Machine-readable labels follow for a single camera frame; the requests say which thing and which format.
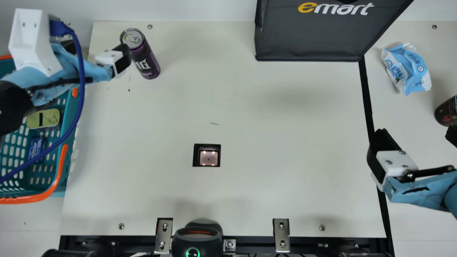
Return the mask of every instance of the blue cable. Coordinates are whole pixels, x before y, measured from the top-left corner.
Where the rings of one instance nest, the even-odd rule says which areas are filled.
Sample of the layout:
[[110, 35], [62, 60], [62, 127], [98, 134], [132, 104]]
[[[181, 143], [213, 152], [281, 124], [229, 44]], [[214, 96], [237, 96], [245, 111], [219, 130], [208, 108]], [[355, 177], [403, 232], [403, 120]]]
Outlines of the blue cable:
[[81, 113], [83, 111], [83, 105], [84, 105], [84, 93], [85, 93], [85, 73], [84, 73], [84, 59], [83, 59], [83, 53], [81, 50], [81, 45], [78, 40], [78, 37], [76, 36], [75, 32], [73, 29], [65, 26], [65, 34], [71, 35], [71, 37], [74, 40], [74, 44], [76, 46], [76, 53], [78, 56], [78, 66], [80, 70], [80, 98], [78, 100], [78, 109], [76, 110], [76, 115], [73, 119], [73, 122], [71, 123], [70, 127], [67, 129], [65, 134], [61, 138], [59, 138], [51, 147], [47, 148], [45, 151], [43, 151], [41, 154], [35, 156], [34, 158], [26, 161], [10, 173], [6, 174], [4, 177], [0, 178], [0, 184], [3, 182], [11, 179], [15, 174], [19, 173], [23, 169], [29, 167], [31, 164], [35, 163], [37, 160], [43, 158], [46, 156], [48, 153], [50, 153], [52, 150], [56, 149], [59, 145], [61, 145], [73, 132], [73, 130], [76, 128], [76, 125], [78, 124], [78, 121], [80, 120]]

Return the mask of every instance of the dark bottle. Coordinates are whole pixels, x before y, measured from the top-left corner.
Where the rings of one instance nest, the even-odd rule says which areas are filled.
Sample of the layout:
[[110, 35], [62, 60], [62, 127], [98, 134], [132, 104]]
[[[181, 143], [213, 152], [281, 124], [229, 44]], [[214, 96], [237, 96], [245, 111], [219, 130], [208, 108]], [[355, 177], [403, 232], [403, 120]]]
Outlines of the dark bottle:
[[443, 126], [457, 125], [457, 96], [449, 98], [435, 110], [436, 121]]

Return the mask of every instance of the orange basket handle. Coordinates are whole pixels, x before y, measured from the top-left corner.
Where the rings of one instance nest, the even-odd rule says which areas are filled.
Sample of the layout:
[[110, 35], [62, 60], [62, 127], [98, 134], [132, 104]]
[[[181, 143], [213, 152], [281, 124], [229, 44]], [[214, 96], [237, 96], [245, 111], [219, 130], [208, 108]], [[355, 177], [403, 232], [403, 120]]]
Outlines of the orange basket handle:
[[27, 196], [19, 196], [19, 197], [2, 197], [0, 198], [0, 204], [19, 204], [19, 203], [34, 203], [43, 201], [44, 199], [48, 198], [58, 186], [60, 178], [62, 177], [62, 171], [64, 169], [65, 157], [67, 155], [68, 145], [64, 144], [62, 146], [62, 151], [60, 152], [60, 160], [58, 162], [58, 170], [56, 179], [51, 184], [51, 186], [44, 191], [43, 193], [34, 194], [34, 195], [27, 195]]

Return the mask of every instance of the blue snack package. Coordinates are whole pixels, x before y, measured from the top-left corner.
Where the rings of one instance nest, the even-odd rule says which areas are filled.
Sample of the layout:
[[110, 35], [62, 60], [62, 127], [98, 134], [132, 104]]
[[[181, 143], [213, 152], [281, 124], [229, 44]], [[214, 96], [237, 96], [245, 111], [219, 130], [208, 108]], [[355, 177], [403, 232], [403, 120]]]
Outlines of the blue snack package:
[[[41, 152], [44, 151], [44, 148], [46, 147], [46, 139], [45, 138], [32, 138], [30, 140], [30, 148], [29, 148], [29, 154], [28, 154], [28, 159], [30, 160], [37, 156], [38, 154], [41, 154]], [[44, 161], [44, 158], [41, 158], [37, 160], [35, 163], [42, 163]]]
[[414, 45], [405, 43], [391, 49], [383, 49], [381, 58], [390, 79], [403, 95], [431, 89], [427, 65]]

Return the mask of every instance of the black bag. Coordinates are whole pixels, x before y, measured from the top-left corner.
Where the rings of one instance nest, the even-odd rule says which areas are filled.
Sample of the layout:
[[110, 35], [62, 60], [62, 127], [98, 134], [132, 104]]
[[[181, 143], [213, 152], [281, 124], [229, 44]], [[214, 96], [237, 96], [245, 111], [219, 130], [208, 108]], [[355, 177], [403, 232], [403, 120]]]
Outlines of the black bag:
[[259, 61], [358, 61], [413, 0], [257, 0]]

